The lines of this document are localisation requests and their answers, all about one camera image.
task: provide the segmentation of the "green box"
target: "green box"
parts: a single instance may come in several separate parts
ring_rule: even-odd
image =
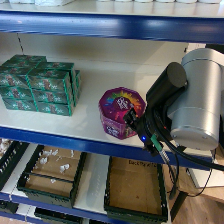
[[[17,60],[8,60],[2,64],[4,67],[13,67],[13,68],[35,68],[39,62],[30,62],[30,61],[17,61]]]
[[[73,100],[71,100],[69,104],[43,103],[36,101],[36,105],[39,112],[63,116],[72,116],[75,108]]]
[[[30,62],[46,62],[46,56],[35,56],[35,55],[21,55],[16,54],[10,60],[14,61],[30,61]]]
[[[16,86],[0,86],[0,95],[2,96],[2,98],[33,100],[30,89],[24,89]]]
[[[33,69],[28,80],[33,89],[47,91],[64,91],[66,94],[71,88],[69,73],[66,71]]]
[[[0,86],[29,88],[27,74],[32,68],[0,67]]]
[[[41,101],[45,103],[62,103],[68,104],[73,100],[73,94],[71,88],[68,89],[67,94],[65,92],[53,92],[53,91],[43,91],[32,89],[33,98],[36,101]]]
[[[37,111],[33,100],[2,99],[8,110]]]
[[[76,73],[74,63],[64,63],[64,62],[40,62],[37,66],[38,69],[48,69],[48,70],[62,70],[69,72],[70,82],[76,81]]]

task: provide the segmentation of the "black cable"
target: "black cable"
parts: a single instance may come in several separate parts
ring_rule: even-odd
[[[210,170],[210,174],[209,174],[208,179],[207,179],[207,181],[206,181],[206,183],[205,183],[205,186],[203,187],[203,189],[202,189],[198,194],[196,194],[196,195],[190,195],[190,194],[188,194],[187,196],[188,196],[188,197],[192,197],[192,198],[194,198],[194,197],[197,197],[197,196],[199,196],[200,194],[202,194],[203,191],[205,190],[207,184],[208,184],[208,181],[209,181],[209,179],[210,179],[211,174],[212,174],[212,169]]]
[[[152,125],[153,127],[155,128],[155,131],[156,133],[159,135],[159,137],[167,144],[167,146],[171,149],[171,151],[174,151],[175,153],[179,154],[180,156],[184,157],[185,159],[193,162],[193,163],[196,163],[196,164],[199,164],[201,166],[204,166],[204,167],[208,167],[210,169],[216,169],[216,170],[220,170],[220,171],[224,171],[224,166],[221,166],[219,164],[214,164],[214,163],[210,163],[210,162],[207,162],[205,160],[201,160],[201,159],[198,159],[198,158],[195,158],[193,156],[190,156],[180,150],[178,150],[179,147],[176,148],[176,146],[174,146],[164,135],[163,133],[159,130],[157,124],[156,124],[156,121],[155,121],[155,117],[154,116],[151,116],[151,121],[152,121]]]

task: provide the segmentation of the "black crate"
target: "black crate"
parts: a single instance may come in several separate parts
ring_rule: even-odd
[[[19,204],[0,200],[0,211],[15,214]]]
[[[0,190],[11,176],[12,171],[20,161],[29,143],[14,141],[0,159]]]
[[[44,149],[43,145],[37,146],[30,161],[27,163],[25,170],[20,176],[20,179],[17,183],[17,189],[19,191],[23,191],[31,200],[40,201],[40,202],[48,203],[48,204],[60,205],[67,208],[72,208],[75,202],[76,195],[77,195],[78,185],[81,178],[81,174],[82,174],[87,153],[81,153],[76,174],[74,176],[74,180],[72,181],[72,189],[70,191],[70,195],[69,197],[66,197],[66,196],[62,196],[58,194],[49,193],[46,191],[29,189],[25,187],[26,182],[29,179],[29,176],[34,175],[34,174],[31,174],[32,170],[34,169],[36,162],[41,156],[43,149]],[[49,176],[43,176],[43,175],[40,175],[40,176],[57,180],[57,178],[55,177],[49,177]]]
[[[82,218],[47,209],[36,208],[34,215],[51,224],[81,224]]]
[[[89,224],[109,224],[109,223],[107,223],[107,222],[100,222],[100,221],[96,221],[96,220],[90,219],[89,220]]]
[[[158,190],[160,194],[160,202],[161,202],[161,215],[159,214],[150,214],[146,212],[134,211],[131,209],[119,208],[110,205],[110,173],[112,168],[112,160],[110,157],[109,166],[108,166],[108,174],[107,174],[107,182],[106,182],[106,190],[104,196],[104,209],[107,212],[107,216],[112,219],[119,219],[122,221],[130,222],[130,223],[138,223],[138,224],[152,224],[152,223],[162,223],[167,222],[168,220],[168,209],[167,209],[167,200],[166,200],[166,190],[164,186],[163,179],[163,171],[162,166],[157,164],[157,177],[158,177]]]

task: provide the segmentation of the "shelf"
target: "shelf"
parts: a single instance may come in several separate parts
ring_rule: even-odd
[[[33,201],[30,200],[23,192],[18,191],[16,188],[17,181],[22,171],[24,170],[26,163],[31,158],[35,148],[35,144],[29,145],[26,153],[23,155],[22,159],[16,166],[13,175],[8,180],[6,187],[1,191],[1,193],[8,193],[8,200],[11,200],[14,203],[36,206],[39,208],[58,211],[61,213],[88,219],[115,224],[126,224],[123,221],[109,219],[103,208],[109,156],[88,154],[79,183],[78,195],[73,209]]]
[[[129,159],[163,163],[160,156],[152,157],[143,151],[137,136],[119,140],[103,130],[98,109],[99,99],[108,89],[125,86],[145,94],[163,71],[154,66],[148,74],[106,70],[82,70],[82,93],[72,117],[53,114],[7,110],[0,99],[0,136],[24,142],[99,153]],[[211,161],[210,151],[186,149],[186,152]],[[171,164],[175,158],[168,150]],[[180,166],[201,168],[183,158]]]
[[[223,4],[99,2],[0,5],[0,31],[224,43]]]

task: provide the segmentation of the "white object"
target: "white object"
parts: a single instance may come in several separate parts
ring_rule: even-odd
[[[9,142],[9,141],[10,141],[9,139],[2,138],[2,142]]]
[[[134,2],[134,13],[136,14],[151,14],[153,9],[153,2],[143,2],[135,1]]]
[[[152,2],[153,0],[135,0],[136,2]]]
[[[2,142],[1,143],[1,151],[5,153],[5,151],[9,148],[9,143],[8,142]]]
[[[196,4],[183,4],[176,2],[174,5],[174,15],[193,16],[195,13]]]
[[[96,1],[96,9],[98,12],[114,12],[114,1]]]
[[[197,0],[176,0],[176,1],[180,3],[187,3],[187,4],[197,2]]]
[[[52,149],[50,151],[43,151],[44,156],[50,156],[52,154]]]
[[[199,2],[202,2],[202,3],[208,3],[208,4],[219,4],[222,0],[198,0]]]
[[[40,164],[46,164],[47,163],[47,157],[45,157],[45,158],[42,158],[41,160],[40,160]]]
[[[39,6],[60,6],[66,5],[74,0],[35,0],[35,5]]]
[[[114,11],[116,13],[132,13],[134,2],[130,1],[115,1],[114,2]]]
[[[203,188],[208,179],[210,171],[189,169],[189,172],[195,184],[195,187]],[[223,186],[224,186],[224,173],[222,171],[213,169],[207,187],[223,187]]]
[[[166,3],[155,1],[153,2],[153,14],[156,14],[157,16],[160,15],[172,15],[174,13],[174,2]]]
[[[63,173],[67,169],[69,169],[69,164],[65,164],[63,166],[60,166],[60,173]]]
[[[174,2],[175,0],[156,0],[157,2],[165,2],[165,3],[169,3],[169,2]]]
[[[34,4],[34,0],[9,0],[10,3]]]

